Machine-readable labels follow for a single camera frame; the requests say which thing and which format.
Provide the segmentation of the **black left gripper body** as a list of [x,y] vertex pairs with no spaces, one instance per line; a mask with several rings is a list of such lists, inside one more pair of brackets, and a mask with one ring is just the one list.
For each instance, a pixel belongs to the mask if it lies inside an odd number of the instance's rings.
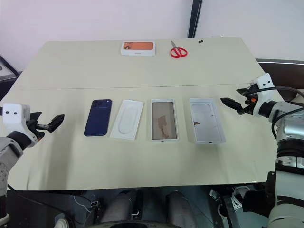
[[31,142],[39,142],[45,132],[52,133],[52,122],[40,123],[37,118],[30,118],[26,121],[26,135]]

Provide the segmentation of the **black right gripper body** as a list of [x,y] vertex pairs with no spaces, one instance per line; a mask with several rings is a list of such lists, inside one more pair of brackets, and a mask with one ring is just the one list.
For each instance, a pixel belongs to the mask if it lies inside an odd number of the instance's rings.
[[247,94],[246,92],[239,92],[239,93],[246,98],[245,100],[246,107],[243,108],[240,105],[240,107],[237,110],[237,113],[239,115],[243,115],[243,114],[253,115],[253,110],[258,101],[258,94],[257,93]]

